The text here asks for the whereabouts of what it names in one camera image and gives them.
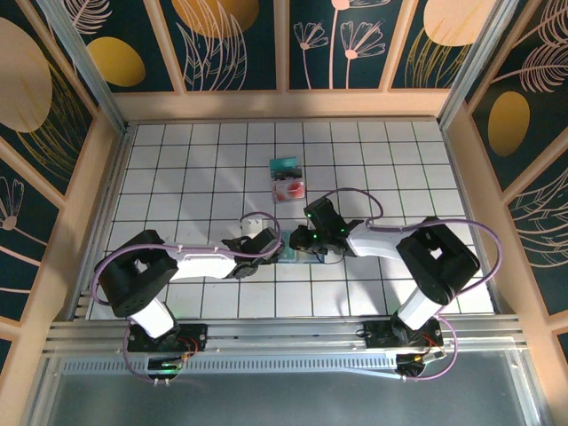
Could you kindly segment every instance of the small box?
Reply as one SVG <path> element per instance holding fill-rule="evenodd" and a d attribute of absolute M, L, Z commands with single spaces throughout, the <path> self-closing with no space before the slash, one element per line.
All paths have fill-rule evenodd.
<path fill-rule="evenodd" d="M 270 176 L 274 202 L 305 198 L 304 175 L 296 157 L 270 160 Z"/>

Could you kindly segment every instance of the white cylindrical object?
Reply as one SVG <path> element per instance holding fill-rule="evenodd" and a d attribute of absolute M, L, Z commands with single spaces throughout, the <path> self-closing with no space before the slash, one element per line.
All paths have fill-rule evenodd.
<path fill-rule="evenodd" d="M 407 327 L 419 330 L 440 308 L 442 308 L 441 304 L 432 302 L 419 288 L 416 288 L 406 302 L 398 308 L 397 314 Z"/>
<path fill-rule="evenodd" d="M 168 308 L 158 299 L 153 299 L 146 308 L 130 315 L 130 318 L 153 339 L 168 333 L 175 324 Z"/>

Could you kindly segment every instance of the yellow circle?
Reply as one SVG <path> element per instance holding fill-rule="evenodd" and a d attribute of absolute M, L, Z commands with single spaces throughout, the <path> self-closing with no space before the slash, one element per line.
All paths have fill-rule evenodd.
<path fill-rule="evenodd" d="M 50 66 L 23 29 L 0 18 L 0 123 L 12 130 L 37 130 L 51 108 Z"/>
<path fill-rule="evenodd" d="M 489 146 L 500 157 L 513 154 L 529 128 L 531 110 L 523 95 L 506 91 L 500 95 L 489 114 Z"/>
<path fill-rule="evenodd" d="M 258 0 L 218 0 L 227 18 L 239 22 L 244 33 L 258 16 Z M 220 38 L 223 25 L 217 0 L 172 0 L 179 18 L 195 33 Z"/>
<path fill-rule="evenodd" d="M 146 69 L 140 55 L 114 37 L 100 37 L 87 46 L 99 72 L 109 83 L 130 87 L 141 83 Z"/>
<path fill-rule="evenodd" d="M 476 41 L 494 0 L 428 0 L 424 30 L 443 46 L 465 46 Z"/>

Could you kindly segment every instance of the flower illustration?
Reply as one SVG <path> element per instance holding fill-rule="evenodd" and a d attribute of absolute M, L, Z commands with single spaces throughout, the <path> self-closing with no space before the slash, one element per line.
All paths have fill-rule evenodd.
<path fill-rule="evenodd" d="M 0 177 L 0 225 L 5 231 L 11 231 L 16 227 L 23 198 L 24 184 L 14 179 L 10 191 L 6 178 Z"/>
<path fill-rule="evenodd" d="M 305 59 L 305 51 L 327 46 L 329 44 L 329 39 L 327 37 L 324 37 L 326 32 L 321 26 L 321 22 L 318 22 L 317 24 L 310 22 L 309 24 L 306 24 L 305 27 L 302 22 L 298 22 L 294 25 L 294 34 L 296 34 L 296 40 L 300 44 L 300 49 L 302 49 L 302 56 L 304 58 L 305 80 L 308 83 L 308 89 L 311 89 L 312 84 L 310 83 L 310 75 L 308 73 L 308 64 Z"/>
<path fill-rule="evenodd" d="M 353 22 L 341 24 L 341 40 L 345 49 L 345 57 L 349 60 L 368 58 L 384 53 L 385 43 L 379 43 L 383 38 L 382 22 L 369 24 L 361 22 L 353 33 Z"/>
<path fill-rule="evenodd" d="M 351 8 L 382 6 L 391 0 L 331 0 L 331 4 L 338 11 L 345 11 Z"/>

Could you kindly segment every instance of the white grid mat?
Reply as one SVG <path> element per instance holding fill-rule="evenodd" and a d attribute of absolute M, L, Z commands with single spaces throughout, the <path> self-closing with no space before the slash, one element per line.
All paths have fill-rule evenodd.
<path fill-rule="evenodd" d="M 237 219 L 253 210 L 296 229 L 305 224 L 306 201 L 275 206 L 268 170 L 271 158 L 291 155 L 304 166 L 308 202 L 353 186 L 383 204 L 382 224 L 411 224 L 434 214 L 465 217 L 434 121 L 141 125 L 107 252 L 144 229 L 186 244 L 241 236 Z M 330 198 L 346 220 L 377 213 L 358 193 Z M 451 227 L 475 252 L 469 230 Z M 245 280 L 169 284 L 160 298 L 180 319 L 350 316 L 392 314 L 414 288 L 401 262 L 363 257 L 335 265 L 261 266 Z M 493 305 L 487 289 L 478 288 L 445 312 L 493 312 Z M 88 318 L 114 316 L 95 305 Z"/>

